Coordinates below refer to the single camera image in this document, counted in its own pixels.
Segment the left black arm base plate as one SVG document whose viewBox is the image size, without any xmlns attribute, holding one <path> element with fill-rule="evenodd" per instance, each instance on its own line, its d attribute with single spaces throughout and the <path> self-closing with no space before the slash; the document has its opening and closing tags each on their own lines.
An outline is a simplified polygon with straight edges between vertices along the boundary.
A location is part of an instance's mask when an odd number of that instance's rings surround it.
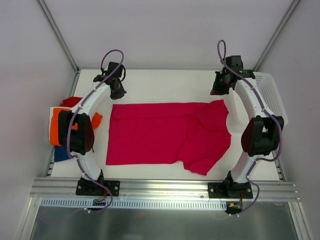
<svg viewBox="0 0 320 240">
<path fill-rule="evenodd" d="M 98 183 L 105 186 L 111 192 L 112 196 L 119 196 L 120 181 L 104 180 L 103 177 L 100 177 Z M 91 180 L 84 179 L 83 177 L 77 182 L 75 190 L 76 196 L 103 196 L 105 193 L 107 196 L 110 195 L 103 187 L 93 183 Z"/>
</svg>

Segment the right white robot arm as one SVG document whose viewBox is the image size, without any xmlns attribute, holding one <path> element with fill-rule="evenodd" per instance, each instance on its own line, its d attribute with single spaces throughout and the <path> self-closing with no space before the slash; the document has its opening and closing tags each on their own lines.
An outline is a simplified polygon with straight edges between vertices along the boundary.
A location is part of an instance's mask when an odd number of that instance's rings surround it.
<svg viewBox="0 0 320 240">
<path fill-rule="evenodd" d="M 249 181 L 258 162 L 272 161 L 266 156 L 280 148 L 285 120 L 281 115 L 275 115 L 267 106 L 258 89 L 254 72 L 244 69 L 241 56 L 228 56 L 221 62 L 224 67 L 215 72 L 210 95 L 222 96 L 235 91 L 249 119 L 241 136 L 241 156 L 230 171 L 232 180 L 223 186 L 224 193 L 230 198 L 235 198 L 242 191 L 240 184 Z"/>
</svg>

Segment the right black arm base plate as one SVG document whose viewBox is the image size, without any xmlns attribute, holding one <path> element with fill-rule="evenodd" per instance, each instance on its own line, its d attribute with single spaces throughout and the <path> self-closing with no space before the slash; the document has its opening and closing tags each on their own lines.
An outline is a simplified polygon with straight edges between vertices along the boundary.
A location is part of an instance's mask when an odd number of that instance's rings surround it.
<svg viewBox="0 0 320 240">
<path fill-rule="evenodd" d="M 248 181 L 237 183 L 230 177 L 222 182 L 209 182 L 207 191 L 210 199 L 253 199 L 252 187 Z"/>
</svg>

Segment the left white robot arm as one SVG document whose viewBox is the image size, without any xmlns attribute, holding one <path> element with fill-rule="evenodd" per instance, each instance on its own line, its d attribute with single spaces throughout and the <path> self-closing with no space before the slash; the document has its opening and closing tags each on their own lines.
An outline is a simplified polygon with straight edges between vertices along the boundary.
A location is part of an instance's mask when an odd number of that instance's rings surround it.
<svg viewBox="0 0 320 240">
<path fill-rule="evenodd" d="M 86 96 L 73 107 L 57 114 L 58 144 L 67 150 L 70 158 L 76 159 L 82 178 L 88 180 L 87 189 L 93 195 L 104 191 L 103 171 L 94 157 L 95 134 L 93 117 L 101 104 L 121 99 L 127 91 L 123 87 L 126 68 L 110 62 L 106 70 L 98 74 Z"/>
</svg>

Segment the pink t-shirt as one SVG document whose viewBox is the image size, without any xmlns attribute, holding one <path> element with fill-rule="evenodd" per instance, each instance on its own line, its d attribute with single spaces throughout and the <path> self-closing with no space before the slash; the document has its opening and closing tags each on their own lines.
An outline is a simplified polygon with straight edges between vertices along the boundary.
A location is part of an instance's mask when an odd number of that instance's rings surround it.
<svg viewBox="0 0 320 240">
<path fill-rule="evenodd" d="M 115 104 L 106 164 L 174 164 L 206 176 L 231 146 L 223 100 Z"/>
</svg>

